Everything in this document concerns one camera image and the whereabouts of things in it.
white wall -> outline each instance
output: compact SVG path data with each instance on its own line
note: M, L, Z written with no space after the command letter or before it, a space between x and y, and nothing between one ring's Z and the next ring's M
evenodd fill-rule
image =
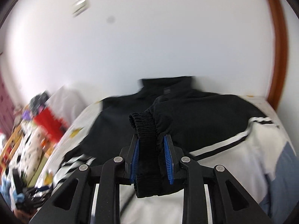
M13 79L11 69L7 63L5 53L2 53L4 50L4 42L6 39L7 27L9 24L10 16L4 21L0 29L0 74L3 81L5 82L6 89L13 101L14 105L22 104L22 99L20 97L20 91L16 88L16 83Z
M289 64L277 112L299 154L299 19L286 0L281 2L288 26Z
M267 93L267 0L90 0L75 18L74 2L19 0L12 11L4 52L24 103L64 84L91 103L136 92L140 78L182 75L207 91Z

black fabric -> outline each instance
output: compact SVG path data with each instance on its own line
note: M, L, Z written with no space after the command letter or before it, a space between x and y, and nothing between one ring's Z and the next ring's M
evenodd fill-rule
M9 166L5 169L5 175L7 176L9 173Z
M136 94L104 99L89 134L63 160L86 154L96 158L91 166L104 164L130 145L137 133L140 155L134 187L138 198L183 188L169 184L164 135L170 134L174 145L187 155L245 131L251 117L265 117L237 96L193 89L191 77L143 79L142 83Z
M269 120L269 121L262 121L262 122L259 122L259 124L262 124L262 125L265 125L265 124L274 124L273 121ZM205 159L207 157L211 157L211 156L214 156L220 152L223 152L225 150L228 150L234 146L237 146L238 144L242 143L243 141L245 141L247 138L247 136L244 136L242 137L240 140L237 140L237 141L234 141L228 145L225 145L225 146L222 146L222 147L219 147L213 151L209 151L209 152L205 152L203 154L200 154L198 156L194 156L192 157L195 161L199 161L199 160L202 160L202 159Z
M299 201L295 206L294 210L292 210L288 219L283 224L298 224L299 223Z
M74 156L86 154L96 157L92 165L101 165L118 156L124 146L131 144L135 134L128 120L129 114L145 111L158 96L164 94L165 89L172 92L191 90L191 82L191 77L142 79L143 88L138 93L104 99L102 112L89 134L65 155L63 162Z

patterned pillow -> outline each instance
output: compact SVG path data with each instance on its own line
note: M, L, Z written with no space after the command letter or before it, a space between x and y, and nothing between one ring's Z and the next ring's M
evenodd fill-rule
M26 140L21 154L19 170L24 172L25 180L29 183L35 174L42 155L41 141L45 138L41 127L38 127Z

bedsheet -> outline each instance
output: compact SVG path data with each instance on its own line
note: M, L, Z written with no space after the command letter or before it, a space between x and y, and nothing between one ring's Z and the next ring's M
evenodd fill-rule
M36 187L43 185L43 180L48 171L55 174L64 155L75 148L84 139L84 137L87 136L89 129L93 125L93 122L97 118L98 114L101 112L101 109L102 103L96 102L85 108L75 119L49 157L39 178L37 179Z
M290 147L292 147L291 141L279 120L277 114L273 110L273 108L269 105L269 103L265 100L264 97L249 97L249 96L241 96L243 99L251 102L260 110L262 110L267 116L269 116L273 122L275 122L280 129L283 131L286 139L289 141ZM73 149L77 146L81 140L88 134L90 127L92 126L94 120L96 119L97 115L101 111L101 104L92 104L86 110L82 112L82 114L75 120L74 124L70 127L64 137L61 139L59 146L55 149L51 157L49 158L46 166L44 167L41 176L38 181L38 185L42 185L42 179L46 171L50 170L55 173L58 170L59 164L61 163L63 156L66 152ZM70 138L71 134L76 130L81 129L73 138ZM205 186L206 190L206 198L208 198L207 193L207 186ZM121 186L120 188L120 206L122 208L123 204L125 203L126 199L128 198L128 193L133 191L132 186ZM171 216L166 215L167 213L165 208L162 208L165 205L170 205L170 210L175 210L174 212L171 211ZM157 213L157 206L161 206L159 208L160 212ZM179 191L178 193L168 195L166 197L157 197L153 196L150 198L143 198L137 199L135 198L129 205L128 210L122 216L121 222L123 224L126 223L181 223L182 217L182 208L183 208L183 191ZM211 212L210 208L208 207L208 219L211 223Z

metal screw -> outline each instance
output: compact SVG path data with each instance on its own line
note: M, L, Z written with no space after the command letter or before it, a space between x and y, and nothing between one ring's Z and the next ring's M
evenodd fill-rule
M82 165L79 167L79 170L80 170L80 171L85 171L87 168L88 168L88 166L87 166L86 164L82 164Z
M182 162L190 162L191 161L190 158L187 156L182 157L181 160L182 160Z
M223 172L223 171L225 170L225 167L223 167L222 165L218 165L218 166L216 167L216 170L217 170L218 172Z
M121 156L117 156L113 159L115 162L121 162L123 158Z

